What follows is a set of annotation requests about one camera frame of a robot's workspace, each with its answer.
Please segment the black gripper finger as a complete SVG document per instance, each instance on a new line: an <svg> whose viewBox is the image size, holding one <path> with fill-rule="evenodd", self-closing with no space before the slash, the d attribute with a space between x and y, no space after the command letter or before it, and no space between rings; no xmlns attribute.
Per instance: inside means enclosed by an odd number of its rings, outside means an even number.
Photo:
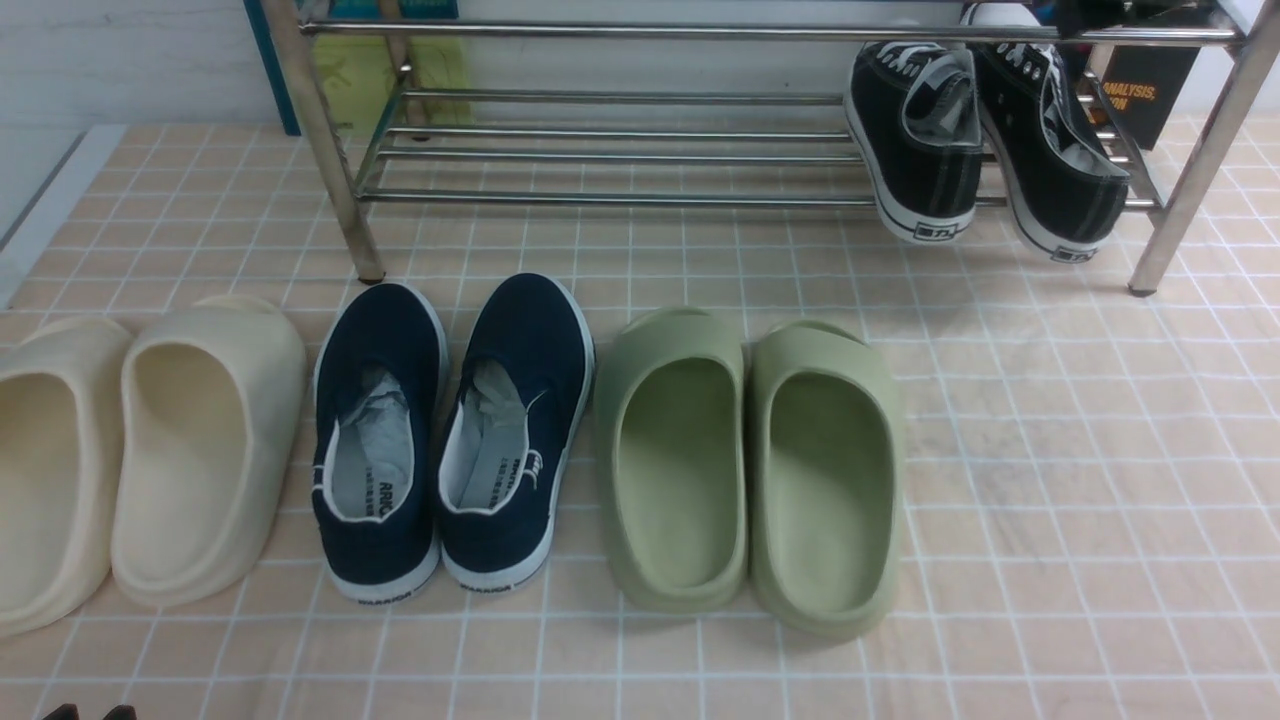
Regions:
<svg viewBox="0 0 1280 720"><path fill-rule="evenodd" d="M137 720L137 711L132 705L118 705L108 711L102 720Z"/></svg>

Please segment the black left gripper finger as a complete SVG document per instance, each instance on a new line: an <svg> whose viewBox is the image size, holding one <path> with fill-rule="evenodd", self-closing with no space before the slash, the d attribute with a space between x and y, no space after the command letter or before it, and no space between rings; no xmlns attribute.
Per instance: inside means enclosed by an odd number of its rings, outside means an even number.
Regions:
<svg viewBox="0 0 1280 720"><path fill-rule="evenodd" d="M60 705L44 716L44 720L79 720L77 705Z"/></svg>

